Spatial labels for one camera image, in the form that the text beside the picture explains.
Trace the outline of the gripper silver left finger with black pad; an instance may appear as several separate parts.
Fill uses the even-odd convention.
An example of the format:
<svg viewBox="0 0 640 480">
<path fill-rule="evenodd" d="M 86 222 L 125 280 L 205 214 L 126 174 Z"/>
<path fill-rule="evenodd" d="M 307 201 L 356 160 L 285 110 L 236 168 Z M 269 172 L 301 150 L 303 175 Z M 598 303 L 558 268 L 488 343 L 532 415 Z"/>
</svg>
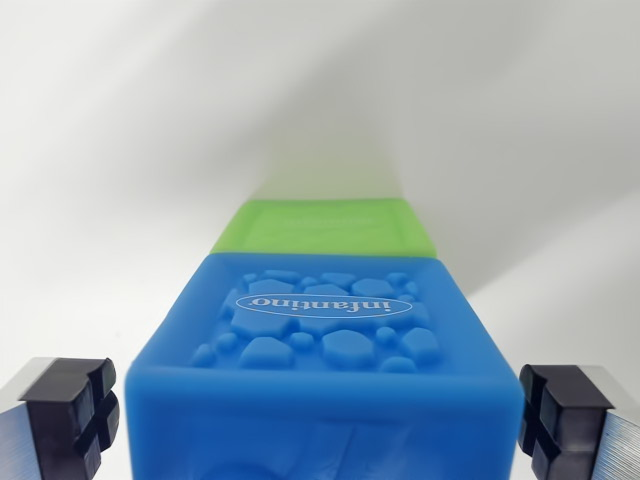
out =
<svg viewBox="0 0 640 480">
<path fill-rule="evenodd" d="M 1 388 L 3 479 L 92 479 L 120 409 L 111 359 L 29 360 Z"/>
</svg>

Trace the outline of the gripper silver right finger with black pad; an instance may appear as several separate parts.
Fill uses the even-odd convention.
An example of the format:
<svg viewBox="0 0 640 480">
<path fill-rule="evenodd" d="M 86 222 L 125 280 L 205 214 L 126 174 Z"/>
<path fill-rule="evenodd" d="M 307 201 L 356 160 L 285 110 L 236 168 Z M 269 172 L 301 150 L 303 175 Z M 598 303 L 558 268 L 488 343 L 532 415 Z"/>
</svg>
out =
<svg viewBox="0 0 640 480">
<path fill-rule="evenodd" d="M 531 365 L 518 443 L 538 479 L 637 479 L 639 402 L 599 366 Z"/>
</svg>

